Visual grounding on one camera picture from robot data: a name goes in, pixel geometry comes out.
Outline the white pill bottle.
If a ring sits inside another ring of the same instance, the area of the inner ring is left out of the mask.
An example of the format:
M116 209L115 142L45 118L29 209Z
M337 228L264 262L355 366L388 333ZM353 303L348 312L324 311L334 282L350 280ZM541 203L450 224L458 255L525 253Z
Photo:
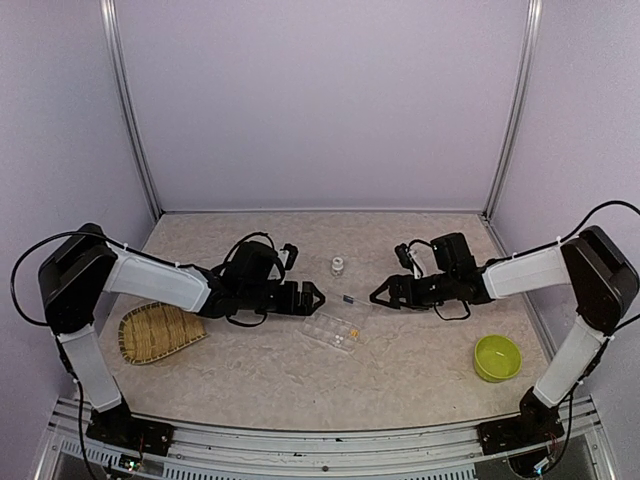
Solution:
M331 273L338 277L341 276L344 272L344 267L345 267L345 263L344 263L344 259L342 257L334 257L331 261Z

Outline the clear plastic pill organizer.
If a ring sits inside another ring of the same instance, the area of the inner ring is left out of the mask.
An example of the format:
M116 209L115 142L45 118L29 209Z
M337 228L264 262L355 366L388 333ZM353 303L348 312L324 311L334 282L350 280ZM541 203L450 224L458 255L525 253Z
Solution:
M372 311L373 307L369 302L347 293L329 291L326 303L304 320L300 332L326 346L353 353L361 343L362 330L368 323ZM358 337L350 335L353 329L359 330ZM345 340L336 343L336 335L343 336Z

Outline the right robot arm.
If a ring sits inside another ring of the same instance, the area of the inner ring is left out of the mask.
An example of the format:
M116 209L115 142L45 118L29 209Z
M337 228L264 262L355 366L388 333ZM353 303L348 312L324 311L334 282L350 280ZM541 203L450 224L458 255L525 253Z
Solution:
M572 287L577 318L545 373L536 381L536 403L559 405L586 377L639 293L639 274L610 237L591 226L568 240L477 265L460 232L429 241L438 273L424 276L410 244L395 253L405 275L389 276L369 299L391 309L435 310L447 301L483 305L556 285Z

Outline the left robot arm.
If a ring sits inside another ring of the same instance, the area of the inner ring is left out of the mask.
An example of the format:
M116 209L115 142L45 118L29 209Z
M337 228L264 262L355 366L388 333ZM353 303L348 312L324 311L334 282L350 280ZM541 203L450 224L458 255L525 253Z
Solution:
M93 409L102 430L121 445L140 434L137 418L111 375L93 327L104 293L125 294L176 307L208 319L234 320L240 311L309 317L326 302L310 281L290 281L297 259L291 244L276 248L270 236L254 232L239 240L217 266L179 264L130 249L87 223L64 236L40 266L38 283L45 322L62 357Z

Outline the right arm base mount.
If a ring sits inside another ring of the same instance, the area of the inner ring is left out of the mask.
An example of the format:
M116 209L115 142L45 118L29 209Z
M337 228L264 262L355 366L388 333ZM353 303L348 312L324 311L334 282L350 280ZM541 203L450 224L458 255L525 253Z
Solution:
M520 416L482 422L477 427L484 455L517 450L561 438L564 427L559 420L552 420L542 427L527 424Z

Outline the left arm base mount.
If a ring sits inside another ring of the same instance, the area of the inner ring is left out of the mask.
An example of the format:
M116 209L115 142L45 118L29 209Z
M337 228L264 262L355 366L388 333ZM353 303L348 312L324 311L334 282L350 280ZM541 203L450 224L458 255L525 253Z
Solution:
M86 429L92 440L162 457L168 454L173 434L174 427L168 423L111 412L93 412Z

